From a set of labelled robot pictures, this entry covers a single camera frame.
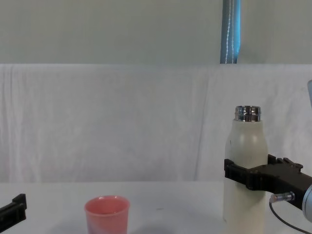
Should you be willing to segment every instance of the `pink cup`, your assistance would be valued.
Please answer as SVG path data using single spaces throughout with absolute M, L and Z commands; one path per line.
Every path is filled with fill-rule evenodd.
M 89 234 L 127 234 L 130 203 L 121 196 L 100 196 L 88 201 L 86 211 Z

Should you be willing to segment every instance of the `black clamp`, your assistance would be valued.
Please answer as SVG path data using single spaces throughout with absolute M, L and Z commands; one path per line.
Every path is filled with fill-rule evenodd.
M 229 159 L 224 160 L 225 177 L 246 185 L 249 190 L 267 191 L 274 194 L 293 192 L 295 199 L 288 201 L 302 210 L 302 201 L 312 184 L 312 177 L 301 172 L 303 166 L 288 158 L 268 155 L 268 164 L 254 168 L 237 166 Z
M 26 219 L 26 195 L 20 194 L 12 203 L 0 208 L 0 233 Z

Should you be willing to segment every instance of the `water bottle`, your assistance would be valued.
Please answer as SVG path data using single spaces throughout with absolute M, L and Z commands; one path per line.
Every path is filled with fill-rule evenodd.
M 245 168 L 267 164 L 268 146 L 260 107 L 236 107 L 235 119 L 225 145 L 225 158 Z M 226 234 L 264 233 L 264 191 L 250 191 L 245 185 L 225 178 L 223 198 Z

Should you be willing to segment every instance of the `cable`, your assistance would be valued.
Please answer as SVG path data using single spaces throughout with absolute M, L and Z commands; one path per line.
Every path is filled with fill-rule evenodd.
M 271 203 L 271 202 L 269 202 L 269 207 L 270 207 L 270 210 L 272 211 L 273 215 L 275 215 L 275 217 L 278 218 L 278 220 L 281 221 L 282 223 L 284 223 L 284 224 L 286 224 L 287 226 L 289 226 L 289 227 L 291 227 L 291 228 L 293 228 L 293 229 L 295 229 L 295 230 L 297 230 L 297 231 L 300 231 L 300 232 L 302 232 L 302 233 L 305 233 L 305 234 L 312 234 L 312 233 L 309 233 L 309 232 L 307 232 L 307 231 L 305 231 L 305 230 L 302 230 L 302 229 L 300 229 L 300 228 L 298 228 L 298 227 L 295 227 L 294 225 L 291 225 L 290 223 L 288 223 L 288 222 L 286 222 L 285 220 L 283 220 L 283 219 L 275 212 L 275 210 L 273 209 L 273 206 L 272 206 L 272 203 Z

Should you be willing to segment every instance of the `white table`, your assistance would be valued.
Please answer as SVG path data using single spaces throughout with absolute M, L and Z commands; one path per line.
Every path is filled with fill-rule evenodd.
M 26 193 L 27 219 L 5 234 L 86 234 L 83 206 L 99 195 L 130 200 L 128 234 L 219 234 L 223 228 L 220 182 L 111 182 L 0 184 L 0 205 Z M 274 205 L 292 224 L 312 230 L 300 210 Z M 296 234 L 267 209 L 267 234 Z

